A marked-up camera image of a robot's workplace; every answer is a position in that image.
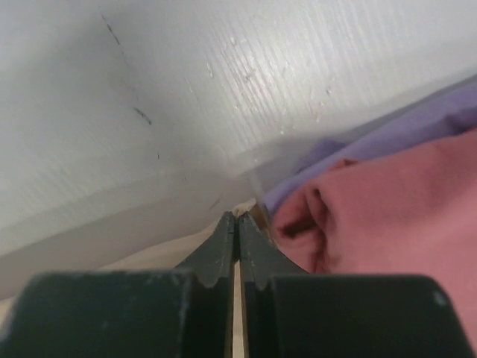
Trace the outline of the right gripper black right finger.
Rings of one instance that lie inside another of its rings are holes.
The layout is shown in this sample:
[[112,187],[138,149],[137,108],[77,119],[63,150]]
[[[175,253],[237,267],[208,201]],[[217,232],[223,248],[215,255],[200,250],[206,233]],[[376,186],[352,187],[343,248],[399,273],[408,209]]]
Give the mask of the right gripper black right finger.
[[430,277],[309,274],[238,219],[248,357],[473,357],[447,293]]

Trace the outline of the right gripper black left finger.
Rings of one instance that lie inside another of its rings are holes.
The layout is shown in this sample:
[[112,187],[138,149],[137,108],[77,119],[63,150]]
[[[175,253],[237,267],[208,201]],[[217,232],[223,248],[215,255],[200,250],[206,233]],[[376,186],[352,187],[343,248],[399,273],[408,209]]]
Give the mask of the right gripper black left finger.
[[230,357],[235,218],[170,269],[33,277],[1,327],[3,357]]

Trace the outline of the beige t shirt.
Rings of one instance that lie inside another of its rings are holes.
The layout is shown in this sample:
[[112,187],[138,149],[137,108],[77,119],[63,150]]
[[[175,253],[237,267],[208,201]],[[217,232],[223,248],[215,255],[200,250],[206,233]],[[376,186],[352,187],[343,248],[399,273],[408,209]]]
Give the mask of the beige t shirt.
[[[150,246],[137,251],[128,257],[114,263],[102,266],[101,271],[112,270],[143,270],[143,269],[169,269],[193,252],[200,244],[205,242],[214,231],[218,221],[197,233]],[[241,308],[241,274],[238,263],[234,266],[234,301],[233,301],[233,357],[244,357],[243,318]]]

